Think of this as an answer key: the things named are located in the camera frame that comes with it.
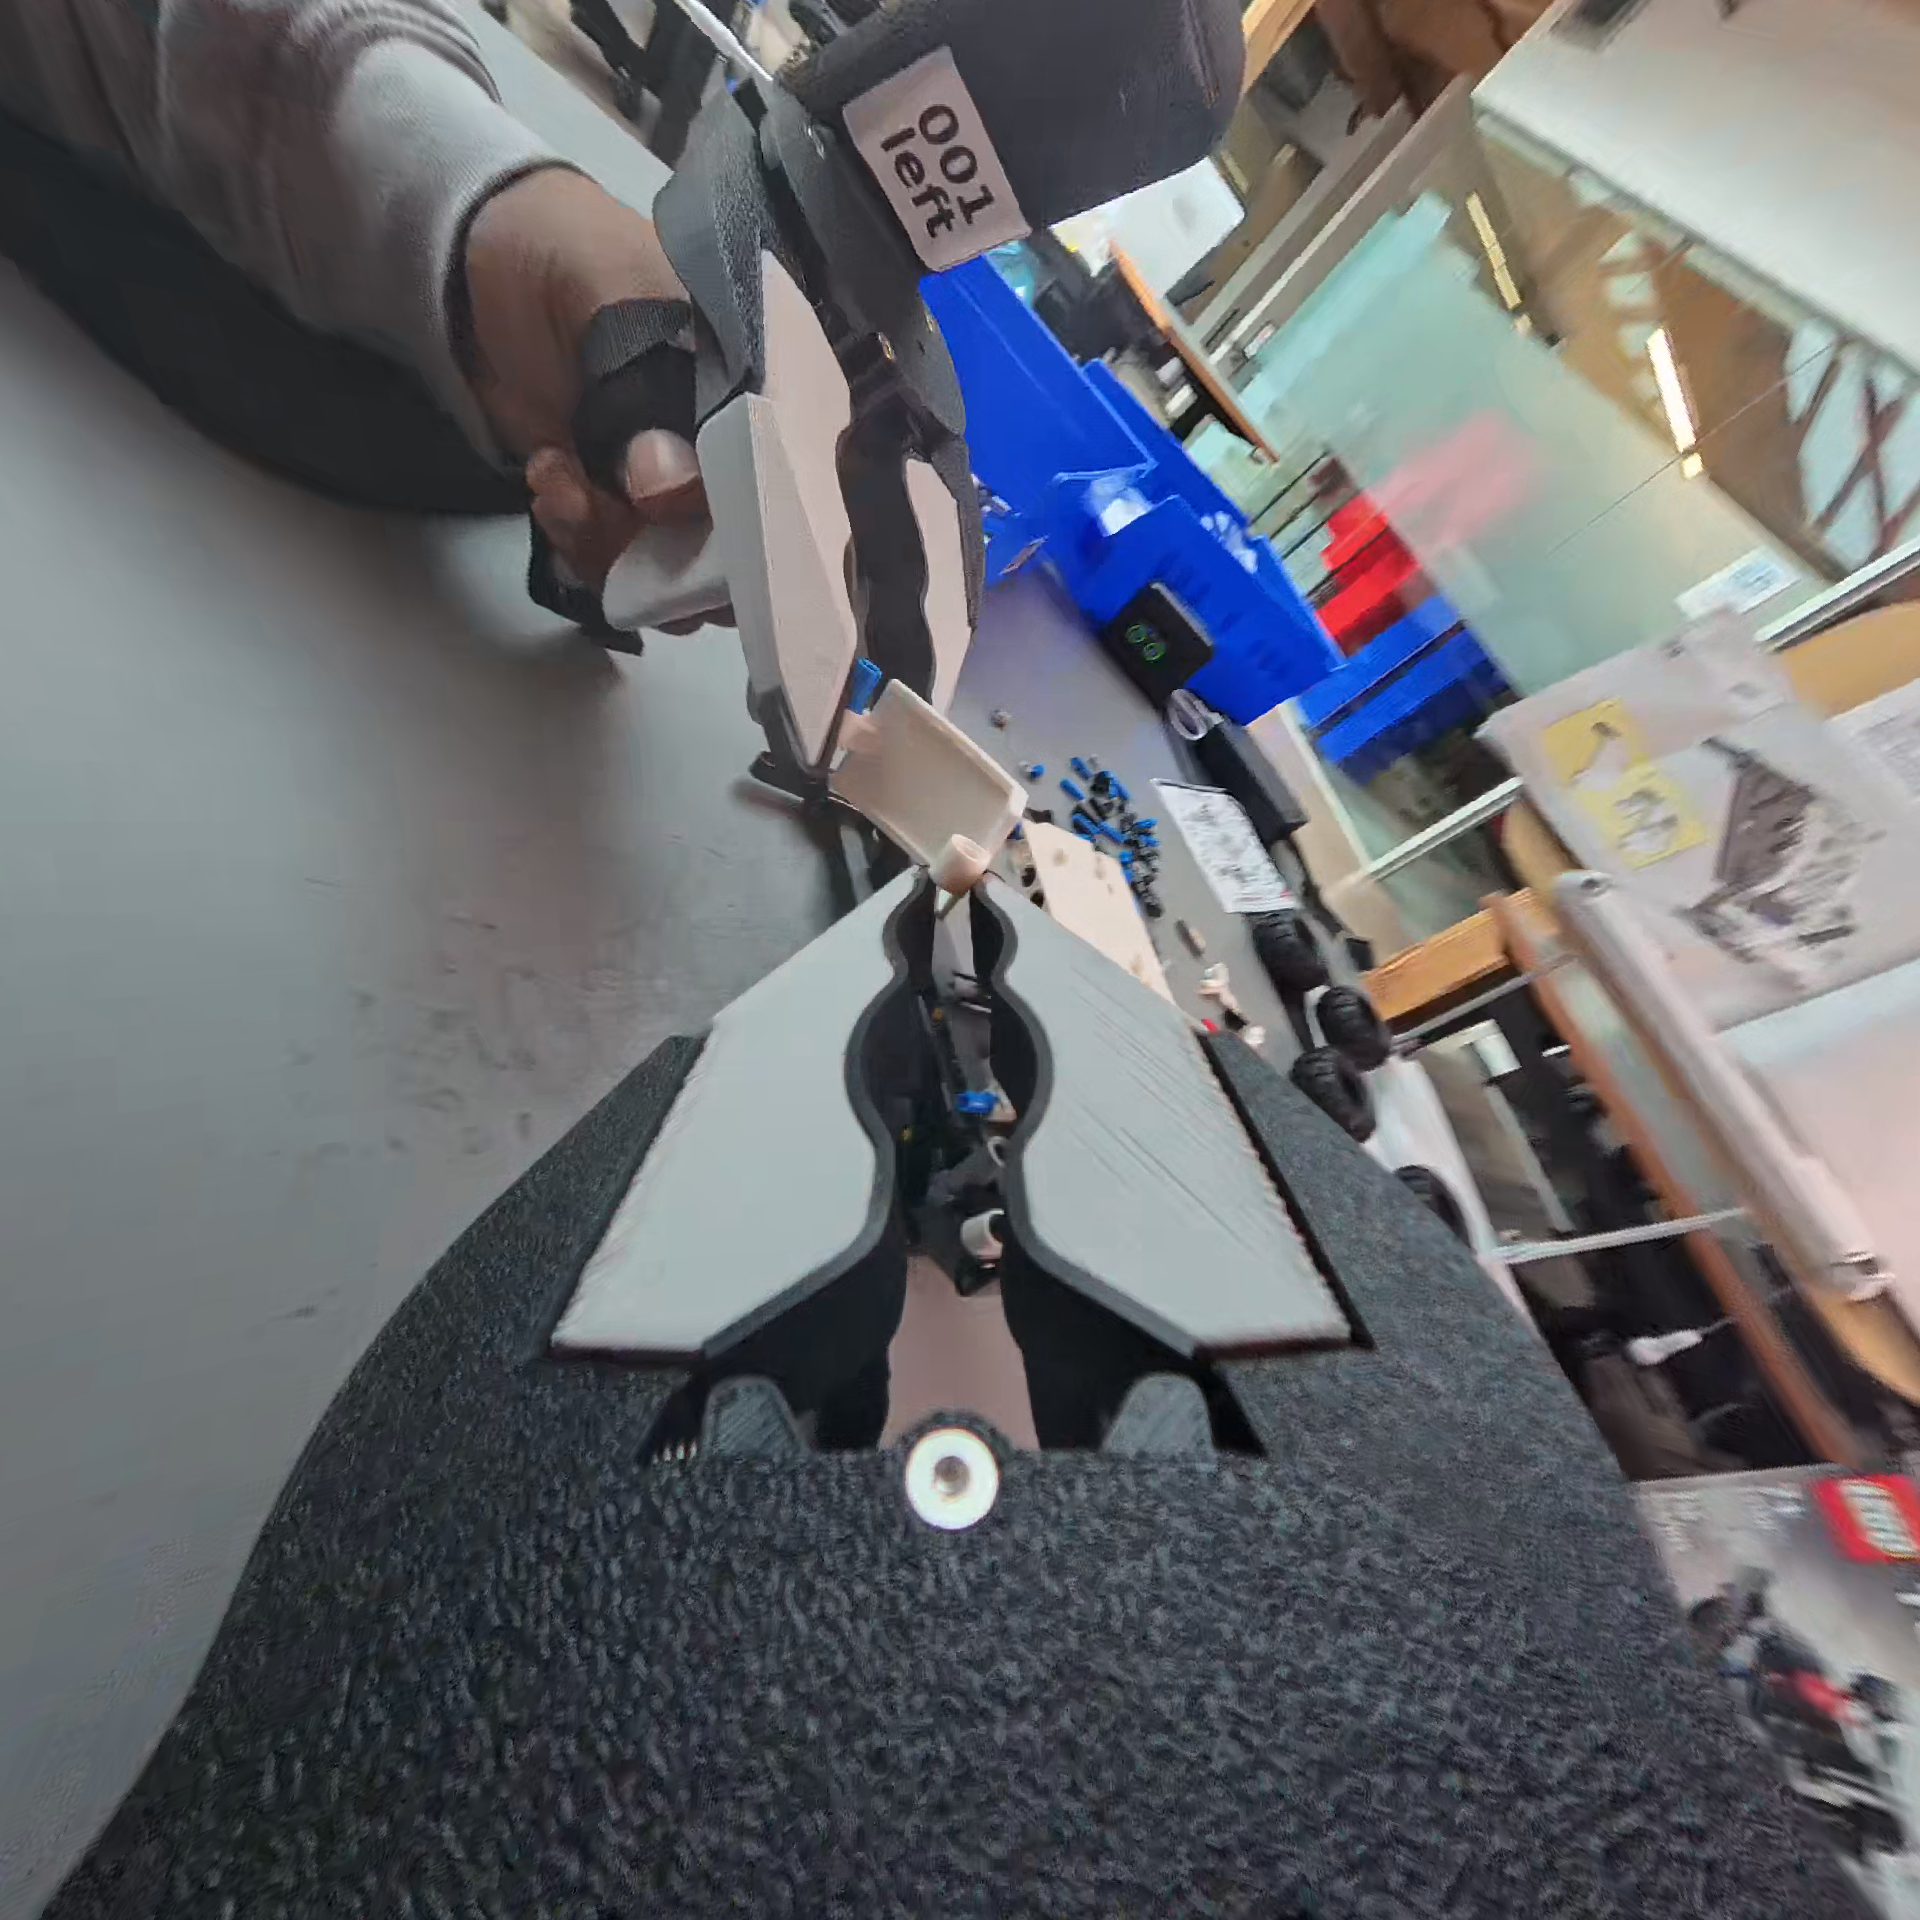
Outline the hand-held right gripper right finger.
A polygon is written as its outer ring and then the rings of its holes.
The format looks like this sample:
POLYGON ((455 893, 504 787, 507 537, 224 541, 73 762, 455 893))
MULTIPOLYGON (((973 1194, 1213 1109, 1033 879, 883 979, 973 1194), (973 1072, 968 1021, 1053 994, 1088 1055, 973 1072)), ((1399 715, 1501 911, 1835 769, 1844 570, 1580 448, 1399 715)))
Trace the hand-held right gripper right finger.
POLYGON ((1353 1320, 1166 997, 1003 879, 968 909, 1015 1111, 998 1206, 1012 1328, 1075 1309, 1180 1360, 1343 1347, 1353 1320))

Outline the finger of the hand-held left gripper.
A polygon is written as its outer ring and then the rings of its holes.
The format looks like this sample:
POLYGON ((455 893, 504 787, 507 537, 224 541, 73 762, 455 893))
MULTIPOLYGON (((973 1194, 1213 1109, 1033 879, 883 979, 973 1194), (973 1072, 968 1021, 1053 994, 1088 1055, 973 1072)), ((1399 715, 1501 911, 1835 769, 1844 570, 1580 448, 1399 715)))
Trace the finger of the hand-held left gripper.
POLYGON ((952 706, 976 631, 985 535, 968 451, 932 456, 853 435, 843 448, 851 587, 864 658, 937 713, 952 706))
POLYGON ((744 397, 750 502, 735 616, 751 690, 774 699, 787 747, 816 771, 831 754, 856 658, 838 470, 853 402, 824 323, 769 251, 758 258, 758 287, 763 376, 744 397))

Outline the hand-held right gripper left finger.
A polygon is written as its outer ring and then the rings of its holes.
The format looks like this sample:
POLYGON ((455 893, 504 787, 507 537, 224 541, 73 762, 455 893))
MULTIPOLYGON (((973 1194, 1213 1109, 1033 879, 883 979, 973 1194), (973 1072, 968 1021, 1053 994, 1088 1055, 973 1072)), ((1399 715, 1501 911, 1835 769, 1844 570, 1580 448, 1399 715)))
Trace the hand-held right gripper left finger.
POLYGON ((905 1294, 885 1104, 912 1059, 903 873, 710 1021, 552 1326, 551 1353, 729 1361, 820 1302, 829 1353, 893 1333, 905 1294))

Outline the white curved panel brick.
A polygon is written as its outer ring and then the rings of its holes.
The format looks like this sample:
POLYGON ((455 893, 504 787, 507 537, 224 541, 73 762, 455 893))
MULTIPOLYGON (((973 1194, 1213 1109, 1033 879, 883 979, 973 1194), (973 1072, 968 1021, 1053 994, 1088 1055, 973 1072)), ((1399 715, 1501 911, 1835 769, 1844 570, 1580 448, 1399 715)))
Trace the white curved panel brick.
POLYGON ((823 759, 847 901, 921 873, 945 914, 989 873, 1027 791, 952 719, 859 655, 823 759))

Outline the white toy truck model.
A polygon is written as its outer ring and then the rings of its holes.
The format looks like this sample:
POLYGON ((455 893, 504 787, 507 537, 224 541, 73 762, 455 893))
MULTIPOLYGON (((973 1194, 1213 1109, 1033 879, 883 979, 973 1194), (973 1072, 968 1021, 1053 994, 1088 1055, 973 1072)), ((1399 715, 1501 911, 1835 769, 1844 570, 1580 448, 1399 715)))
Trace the white toy truck model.
POLYGON ((1043 830, 1045 891, 967 898, 991 1087, 1015 1127, 991 1158, 1006 1253, 1176 1353, 1207 1346, 1217 1086, 1107 857, 1043 830))

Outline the grey desk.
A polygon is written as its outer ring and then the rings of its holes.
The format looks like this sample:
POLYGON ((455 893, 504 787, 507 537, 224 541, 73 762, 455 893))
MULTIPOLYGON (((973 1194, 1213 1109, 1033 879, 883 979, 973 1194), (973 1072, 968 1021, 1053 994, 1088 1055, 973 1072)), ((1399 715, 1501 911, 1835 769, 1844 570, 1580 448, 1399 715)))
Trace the grey desk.
POLYGON ((507 543, 277 486, 5 269, 5 1915, 1329 1913, 1175 1703, 1254 1705, 1225 1521, 1151 1653, 1022 1565, 1160 1496, 1022 1472, 959 1553, 400 1301, 528 1167, 477 1277, 558 1253, 808 914, 672 791, 712 673, 535 640, 507 543))

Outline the person's left hand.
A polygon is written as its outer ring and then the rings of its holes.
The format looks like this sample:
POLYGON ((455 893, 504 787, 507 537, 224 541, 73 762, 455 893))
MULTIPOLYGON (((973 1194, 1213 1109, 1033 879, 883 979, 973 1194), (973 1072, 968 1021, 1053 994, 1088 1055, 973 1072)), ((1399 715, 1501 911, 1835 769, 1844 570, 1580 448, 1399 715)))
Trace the person's left hand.
POLYGON ((679 301, 685 290, 656 229, 598 183, 545 166, 500 186, 470 219, 463 251, 470 391, 518 461, 555 562, 598 592, 646 525, 707 525, 694 445, 656 422, 598 486, 573 441, 582 349, 609 303, 679 301))

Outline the black power bank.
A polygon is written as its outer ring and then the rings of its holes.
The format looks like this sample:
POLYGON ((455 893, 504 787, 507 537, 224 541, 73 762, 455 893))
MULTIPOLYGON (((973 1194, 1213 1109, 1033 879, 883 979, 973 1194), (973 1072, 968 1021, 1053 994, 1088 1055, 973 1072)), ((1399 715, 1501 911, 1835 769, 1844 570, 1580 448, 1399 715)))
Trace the black power bank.
POLYGON ((1213 663, 1205 624, 1164 582, 1145 582, 1097 626, 1097 640, 1155 707, 1213 663))

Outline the pile of blue black pins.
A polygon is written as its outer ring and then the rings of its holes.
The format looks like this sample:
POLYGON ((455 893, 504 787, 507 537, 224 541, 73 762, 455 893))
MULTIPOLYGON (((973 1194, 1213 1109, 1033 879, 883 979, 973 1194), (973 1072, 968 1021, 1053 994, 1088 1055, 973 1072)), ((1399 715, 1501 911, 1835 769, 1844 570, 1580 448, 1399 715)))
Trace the pile of blue black pins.
POLYGON ((1070 754, 1056 766, 1043 759, 1022 759, 1020 777, 1027 787, 1047 787, 1043 798, 1057 798, 1057 806, 1028 801, 1022 823, 1023 883, 1028 891, 1045 891, 1039 879, 1043 855, 1065 851, 1065 846, 1043 840, 1043 830, 1057 830, 1083 850, 1116 864, 1133 904, 1151 923, 1166 919, 1160 891, 1160 832, 1159 819, 1142 816, 1131 787, 1116 769, 1089 751, 1070 754))

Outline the white lamp base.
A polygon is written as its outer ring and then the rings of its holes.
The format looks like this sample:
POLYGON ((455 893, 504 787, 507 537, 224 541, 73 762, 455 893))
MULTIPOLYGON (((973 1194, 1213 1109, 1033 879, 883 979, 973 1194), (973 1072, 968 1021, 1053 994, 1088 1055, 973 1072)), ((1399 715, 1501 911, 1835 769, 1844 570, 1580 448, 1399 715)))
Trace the white lamp base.
POLYGON ((1477 1245, 1464 1249, 1505 1301, 1527 1296, 1505 1253, 1551 1225, 1541 1167, 1503 1095, 1477 1064, 1464 1040, 1419 1058, 1391 1058, 1366 1074, 1379 1127, 1361 1151, 1391 1176, 1397 1165, 1438 1169, 1467 1208, 1477 1245))

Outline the white sticker sheet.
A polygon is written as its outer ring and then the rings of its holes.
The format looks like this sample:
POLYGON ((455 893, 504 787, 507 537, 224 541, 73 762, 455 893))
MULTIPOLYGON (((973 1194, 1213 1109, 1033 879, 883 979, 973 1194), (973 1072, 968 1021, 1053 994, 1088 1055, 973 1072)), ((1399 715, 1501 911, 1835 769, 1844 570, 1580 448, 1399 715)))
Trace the white sticker sheet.
POLYGON ((1151 786, 1157 818, 1180 832, 1190 861, 1225 911, 1257 919, 1297 909, 1300 898, 1257 837, 1248 810, 1228 791, 1166 778, 1155 778, 1151 786))

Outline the flat black box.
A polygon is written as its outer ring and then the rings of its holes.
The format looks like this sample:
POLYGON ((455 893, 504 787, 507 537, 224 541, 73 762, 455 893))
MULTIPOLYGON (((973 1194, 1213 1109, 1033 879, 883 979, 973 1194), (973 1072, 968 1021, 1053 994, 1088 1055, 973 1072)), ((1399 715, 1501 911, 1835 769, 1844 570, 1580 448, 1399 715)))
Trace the flat black box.
POLYGON ((1239 805, 1261 846, 1286 843, 1308 826, 1305 806, 1245 727, 1217 715, 1196 744, 1208 777, 1239 805))

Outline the frosted glass partition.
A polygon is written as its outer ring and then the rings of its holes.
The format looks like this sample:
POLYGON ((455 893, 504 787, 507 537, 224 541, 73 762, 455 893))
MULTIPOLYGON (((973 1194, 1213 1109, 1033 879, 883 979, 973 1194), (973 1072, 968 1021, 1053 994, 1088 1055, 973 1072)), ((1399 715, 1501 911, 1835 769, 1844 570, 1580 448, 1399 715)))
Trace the frosted glass partition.
MULTIPOLYGON (((1312 597, 1369 493, 1525 697, 1709 607, 1788 616, 1881 550, 1871 354, 1805 298, 1453 82, 1281 142, 1190 313, 1292 473, 1267 529, 1312 597)), ((1357 783, 1359 857, 1491 793, 1461 729, 1357 783)))

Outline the black padded cushion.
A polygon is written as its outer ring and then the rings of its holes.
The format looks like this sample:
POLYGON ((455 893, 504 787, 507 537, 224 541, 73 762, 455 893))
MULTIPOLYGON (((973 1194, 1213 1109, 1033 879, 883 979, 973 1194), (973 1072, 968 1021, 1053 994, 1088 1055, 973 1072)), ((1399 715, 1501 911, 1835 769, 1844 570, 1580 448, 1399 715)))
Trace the black padded cushion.
POLYGON ((3 256, 214 445, 344 506, 523 506, 424 378, 313 328, 103 159, 3 114, 3 256))

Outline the black toy set box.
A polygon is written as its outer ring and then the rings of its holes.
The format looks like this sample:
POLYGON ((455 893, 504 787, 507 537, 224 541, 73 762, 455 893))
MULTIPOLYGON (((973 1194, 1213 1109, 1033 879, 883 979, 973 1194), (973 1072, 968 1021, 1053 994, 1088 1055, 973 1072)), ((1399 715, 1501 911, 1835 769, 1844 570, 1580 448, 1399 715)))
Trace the black toy set box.
POLYGON ((1916 1455, 1656 1478, 1637 1501, 1701 1661, 1798 1808, 1876 1915, 1916 1915, 1916 1455))

